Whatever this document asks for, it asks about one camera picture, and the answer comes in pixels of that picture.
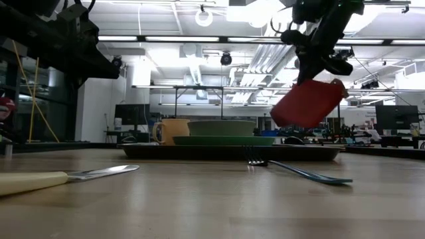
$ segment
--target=green bowl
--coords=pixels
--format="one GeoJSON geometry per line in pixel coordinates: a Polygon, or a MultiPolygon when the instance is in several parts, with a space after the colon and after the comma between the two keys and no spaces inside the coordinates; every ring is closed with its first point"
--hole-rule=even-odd
{"type": "Polygon", "coordinates": [[[245,136],[175,136],[175,145],[203,146],[271,146],[274,137],[245,137],[245,136]]]}
{"type": "Polygon", "coordinates": [[[192,136],[252,136],[255,123],[242,120],[206,120],[187,123],[192,136]]]}

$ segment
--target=yellow cable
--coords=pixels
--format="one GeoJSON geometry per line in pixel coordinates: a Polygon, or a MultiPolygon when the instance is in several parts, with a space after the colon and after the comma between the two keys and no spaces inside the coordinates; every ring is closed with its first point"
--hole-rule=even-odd
{"type": "MultiPolygon", "coordinates": [[[[39,76],[39,58],[37,57],[37,63],[35,63],[35,77],[34,77],[34,89],[33,96],[35,96],[35,88],[37,86],[37,77],[39,76]]],[[[33,108],[31,109],[31,121],[29,126],[29,143],[33,138],[33,126],[34,126],[34,108],[35,108],[35,97],[33,97],[33,108]]]]}
{"type": "MultiPolygon", "coordinates": [[[[27,88],[28,88],[29,94],[31,95],[31,97],[32,97],[33,99],[35,99],[35,95],[33,95],[33,93],[31,92],[31,88],[30,88],[30,87],[29,87],[29,85],[28,85],[28,79],[27,79],[27,76],[25,75],[24,68],[22,67],[22,62],[21,62],[21,59],[19,58],[19,54],[18,54],[18,49],[17,49],[17,47],[16,47],[16,43],[15,43],[15,41],[14,41],[14,40],[12,40],[12,43],[13,43],[13,48],[15,49],[15,54],[16,54],[16,57],[17,57],[17,60],[18,60],[18,63],[19,63],[19,68],[21,69],[21,73],[22,73],[22,75],[23,75],[23,77],[24,77],[24,79],[25,79],[25,82],[27,83],[27,88]]],[[[56,135],[53,133],[52,128],[50,128],[50,125],[48,124],[48,122],[47,122],[46,118],[44,117],[43,113],[41,112],[41,109],[40,109],[39,105],[38,105],[36,102],[35,102],[35,107],[37,107],[37,109],[39,110],[40,115],[41,115],[41,118],[42,118],[42,119],[44,120],[44,122],[46,123],[48,130],[52,133],[53,137],[54,137],[54,138],[56,139],[56,141],[59,143],[59,139],[58,139],[58,138],[56,137],[56,135]]]]}

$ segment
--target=knife handle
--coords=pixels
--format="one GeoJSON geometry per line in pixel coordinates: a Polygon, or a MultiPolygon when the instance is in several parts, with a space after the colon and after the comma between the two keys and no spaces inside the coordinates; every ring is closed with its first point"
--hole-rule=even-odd
{"type": "Polygon", "coordinates": [[[0,196],[61,185],[67,180],[64,172],[0,173],[0,196]]]}

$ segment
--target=bowl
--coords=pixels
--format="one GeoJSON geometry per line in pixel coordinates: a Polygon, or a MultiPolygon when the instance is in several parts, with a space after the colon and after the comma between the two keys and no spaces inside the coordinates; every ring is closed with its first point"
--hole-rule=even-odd
{"type": "Polygon", "coordinates": [[[205,120],[187,123],[192,136],[252,136],[256,124],[243,120],[205,120]]]}

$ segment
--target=fork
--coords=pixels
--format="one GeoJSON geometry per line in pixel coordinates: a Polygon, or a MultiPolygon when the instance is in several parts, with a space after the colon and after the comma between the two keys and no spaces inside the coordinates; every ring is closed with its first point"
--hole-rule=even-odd
{"type": "Polygon", "coordinates": [[[273,160],[264,161],[261,156],[258,154],[258,152],[253,148],[252,146],[246,146],[244,147],[244,156],[245,159],[248,161],[248,164],[251,166],[261,166],[261,167],[267,167],[268,163],[273,163],[277,166],[281,166],[284,169],[290,170],[298,175],[301,175],[302,177],[305,177],[306,179],[310,179],[312,181],[318,182],[318,183],[325,183],[330,185],[340,185],[343,183],[352,183],[352,179],[337,179],[333,177],[327,177],[323,175],[318,175],[316,173],[312,173],[309,171],[304,171],[302,169],[298,169],[296,167],[292,167],[280,162],[276,162],[273,160]]]}

